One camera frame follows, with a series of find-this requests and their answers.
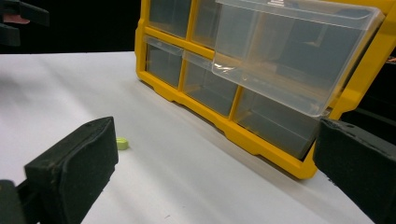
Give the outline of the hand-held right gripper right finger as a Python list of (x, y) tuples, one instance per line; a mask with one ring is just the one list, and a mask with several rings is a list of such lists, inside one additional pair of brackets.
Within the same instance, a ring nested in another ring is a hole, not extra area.
[(313, 161), (375, 224), (396, 224), (396, 146), (362, 128), (322, 119)]

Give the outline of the large clear plastic drawer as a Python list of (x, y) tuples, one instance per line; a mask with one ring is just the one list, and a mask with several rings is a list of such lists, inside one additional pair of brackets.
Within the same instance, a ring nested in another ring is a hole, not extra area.
[(385, 16), (323, 0), (217, 0), (212, 71), (308, 117), (319, 117)]

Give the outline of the small clear plastic drawer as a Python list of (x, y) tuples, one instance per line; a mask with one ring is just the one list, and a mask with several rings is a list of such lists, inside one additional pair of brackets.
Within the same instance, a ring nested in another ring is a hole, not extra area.
[(146, 35), (147, 71), (170, 86), (179, 84), (184, 49)]
[(191, 0), (150, 0), (148, 24), (170, 35), (185, 38)]
[(212, 73), (212, 61), (190, 51), (183, 53), (186, 62), (183, 92), (197, 102), (228, 117), (237, 85)]
[(242, 90), (234, 121), (298, 160), (312, 147), (318, 130), (318, 119), (250, 90)]
[(220, 10), (221, 5), (216, 0), (198, 0), (191, 34), (194, 43), (214, 48)]

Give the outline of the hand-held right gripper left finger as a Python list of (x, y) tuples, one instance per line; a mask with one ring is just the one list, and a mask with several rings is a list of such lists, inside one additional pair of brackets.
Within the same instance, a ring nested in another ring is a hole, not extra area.
[(87, 122), (24, 166), (39, 195), (42, 224), (80, 224), (119, 162), (111, 117)]

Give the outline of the yellow drawer cabinet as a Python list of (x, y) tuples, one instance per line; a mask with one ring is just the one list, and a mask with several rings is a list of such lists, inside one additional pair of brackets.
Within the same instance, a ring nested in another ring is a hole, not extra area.
[[(330, 2), (347, 3), (367, 7), (377, 7), (384, 14), (385, 19), (379, 27), (377, 35), (369, 45), (363, 55), (357, 70), (346, 84), (346, 88), (340, 93), (332, 103), (332, 119), (340, 119), (346, 112), (356, 109), (373, 85), (377, 74), (390, 53), (396, 48), (396, 0), (329, 0)], [(279, 147), (271, 145), (268, 141), (260, 138), (254, 133), (246, 130), (233, 121), (236, 108), (243, 89), (236, 89), (232, 99), (231, 111), (228, 115), (221, 115), (215, 110), (193, 100), (190, 96), (182, 92), (183, 81), (185, 79), (186, 62), (182, 61), (178, 67), (179, 81), (176, 86), (171, 86), (159, 78), (152, 75), (148, 68), (149, 47), (144, 40), (146, 36), (153, 37), (169, 44), (177, 49), (186, 49), (193, 53), (211, 59), (214, 50), (200, 45), (191, 40), (193, 25), (197, 19), (198, 6), (200, 0), (189, 0), (189, 7), (185, 10), (187, 14), (187, 33), (184, 37), (167, 33), (149, 24), (149, 14), (151, 12), (152, 0), (141, 0), (140, 19), (135, 31), (134, 52), (136, 56), (137, 76), (150, 85), (158, 94), (171, 102), (177, 102), (186, 106), (193, 112), (212, 122), (217, 128), (224, 132), (225, 136), (242, 149), (252, 155), (262, 155), (289, 174), (299, 178), (307, 179), (312, 177), (317, 171), (313, 162), (314, 150), (309, 149), (305, 158), (298, 160), (287, 154)]]

